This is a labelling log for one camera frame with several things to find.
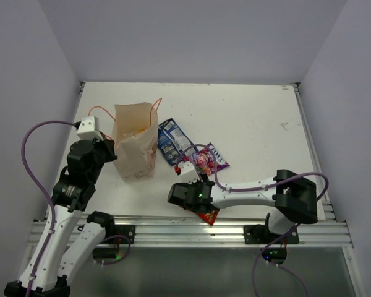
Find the red snack packet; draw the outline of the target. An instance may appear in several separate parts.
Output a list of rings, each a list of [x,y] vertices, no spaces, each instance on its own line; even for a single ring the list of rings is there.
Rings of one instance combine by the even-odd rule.
[[[216,218],[220,212],[220,209],[211,204],[197,204],[197,205],[184,205],[181,206],[182,209],[188,210],[199,218],[201,218],[205,223],[213,226]]]

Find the purple Fox's candy packet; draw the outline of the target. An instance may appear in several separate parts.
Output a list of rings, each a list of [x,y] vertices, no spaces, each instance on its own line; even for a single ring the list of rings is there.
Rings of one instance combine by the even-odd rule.
[[[190,149],[182,160],[191,162],[199,174],[210,176],[216,171],[230,167],[229,163],[220,155],[216,147],[210,142],[207,148],[201,148],[198,151]]]

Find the white paper bag orange handles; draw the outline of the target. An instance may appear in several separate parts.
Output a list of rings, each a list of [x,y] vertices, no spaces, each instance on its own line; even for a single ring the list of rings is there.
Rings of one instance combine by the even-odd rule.
[[[162,99],[154,103],[115,105],[110,138],[114,141],[117,160],[114,166],[126,183],[151,178],[158,149],[158,109]],[[148,130],[133,136],[137,129]]]

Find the blue snack packet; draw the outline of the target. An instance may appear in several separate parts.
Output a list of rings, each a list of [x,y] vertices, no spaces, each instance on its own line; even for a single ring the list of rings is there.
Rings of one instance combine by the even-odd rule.
[[[173,118],[158,125],[158,148],[170,166],[174,166],[183,151],[193,144]]]

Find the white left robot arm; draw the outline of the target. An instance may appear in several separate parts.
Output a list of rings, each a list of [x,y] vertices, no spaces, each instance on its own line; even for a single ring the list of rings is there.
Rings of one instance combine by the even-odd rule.
[[[53,187],[45,228],[36,250],[18,280],[9,282],[4,296],[69,296],[76,271],[99,243],[116,235],[114,218],[93,212],[73,244],[70,236],[95,193],[106,163],[116,160],[114,141],[102,136],[78,140],[70,147],[67,165]]]

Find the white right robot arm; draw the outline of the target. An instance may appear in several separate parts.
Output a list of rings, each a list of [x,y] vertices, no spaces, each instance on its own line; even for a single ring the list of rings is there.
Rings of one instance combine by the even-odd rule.
[[[253,183],[232,183],[220,186],[206,177],[188,179],[171,186],[168,203],[195,214],[209,214],[230,207],[266,206],[274,208],[263,227],[264,238],[277,243],[296,224],[318,222],[317,187],[305,174],[278,170],[267,179]]]

